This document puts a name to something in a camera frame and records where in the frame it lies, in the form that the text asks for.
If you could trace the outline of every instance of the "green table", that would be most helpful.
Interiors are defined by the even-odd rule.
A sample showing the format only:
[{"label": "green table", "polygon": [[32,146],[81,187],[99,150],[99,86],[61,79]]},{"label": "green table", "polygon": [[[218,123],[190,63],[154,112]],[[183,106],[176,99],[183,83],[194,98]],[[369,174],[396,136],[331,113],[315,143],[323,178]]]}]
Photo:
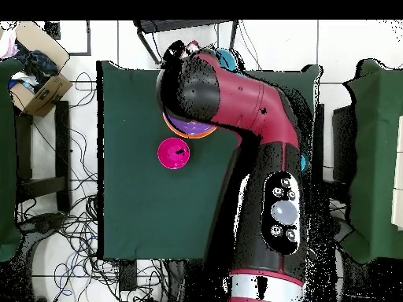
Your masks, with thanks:
[{"label": "green table", "polygon": [[14,224],[17,195],[17,143],[9,80],[24,66],[17,59],[0,61],[0,262],[14,256],[20,232]]},{"label": "green table", "polygon": [[[179,170],[160,165],[157,147],[175,137],[157,105],[159,71],[98,66],[104,101],[104,258],[200,259],[237,139],[217,129],[185,140],[190,160]],[[303,72],[250,72],[284,89],[293,107],[313,113],[319,66]]]},{"label": "green table", "polygon": [[356,231],[342,245],[359,263],[378,257],[403,259],[403,232],[391,223],[403,71],[368,59],[346,86],[357,118],[357,174],[349,188],[349,217]]}]

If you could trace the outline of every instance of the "purple bowl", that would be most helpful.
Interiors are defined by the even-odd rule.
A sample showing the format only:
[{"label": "purple bowl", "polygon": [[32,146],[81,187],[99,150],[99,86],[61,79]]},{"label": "purple bowl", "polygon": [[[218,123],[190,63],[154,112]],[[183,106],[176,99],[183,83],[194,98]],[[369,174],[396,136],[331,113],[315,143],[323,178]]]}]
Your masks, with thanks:
[{"label": "purple bowl", "polygon": [[169,123],[171,123],[174,127],[176,127],[179,131],[183,132],[184,134],[191,134],[191,135],[203,134],[213,127],[212,125],[199,123],[194,120],[191,120],[189,122],[184,120],[177,120],[176,118],[171,117],[168,114],[166,115],[166,117]]}]

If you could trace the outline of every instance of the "robot navigator buttons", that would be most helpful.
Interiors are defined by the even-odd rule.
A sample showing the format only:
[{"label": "robot navigator buttons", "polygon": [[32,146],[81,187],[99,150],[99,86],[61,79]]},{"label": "robot navigator buttons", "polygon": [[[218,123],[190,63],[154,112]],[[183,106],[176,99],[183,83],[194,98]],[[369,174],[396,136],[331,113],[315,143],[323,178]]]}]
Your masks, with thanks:
[{"label": "robot navigator buttons", "polygon": [[261,235],[266,245],[283,255],[295,253],[300,243],[299,189],[295,177],[278,171],[264,181]]}]

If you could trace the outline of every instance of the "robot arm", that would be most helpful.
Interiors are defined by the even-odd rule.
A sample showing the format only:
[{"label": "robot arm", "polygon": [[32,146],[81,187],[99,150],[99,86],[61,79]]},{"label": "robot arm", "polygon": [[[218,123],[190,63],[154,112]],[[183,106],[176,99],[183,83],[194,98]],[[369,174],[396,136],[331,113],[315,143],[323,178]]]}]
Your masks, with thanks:
[{"label": "robot arm", "polygon": [[[242,139],[234,166],[241,173],[237,213],[221,214],[216,222],[233,226],[230,252],[223,251],[231,253],[229,302],[300,302],[303,279],[284,267],[288,257],[305,251],[297,120],[287,97],[222,68],[209,49],[172,57],[159,75],[157,95],[162,108],[176,116],[234,131]],[[218,256],[217,247],[210,246],[214,256],[211,249]],[[295,269],[304,264],[294,262]]]}]

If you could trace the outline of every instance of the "magenta bowl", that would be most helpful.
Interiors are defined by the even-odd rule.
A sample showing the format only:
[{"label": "magenta bowl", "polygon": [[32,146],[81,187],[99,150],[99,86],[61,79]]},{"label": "magenta bowl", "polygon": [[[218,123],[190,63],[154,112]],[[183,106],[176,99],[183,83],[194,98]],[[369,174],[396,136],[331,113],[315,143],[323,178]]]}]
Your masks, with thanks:
[{"label": "magenta bowl", "polygon": [[167,169],[180,169],[189,160],[190,150],[184,140],[168,138],[158,146],[157,156]]}]

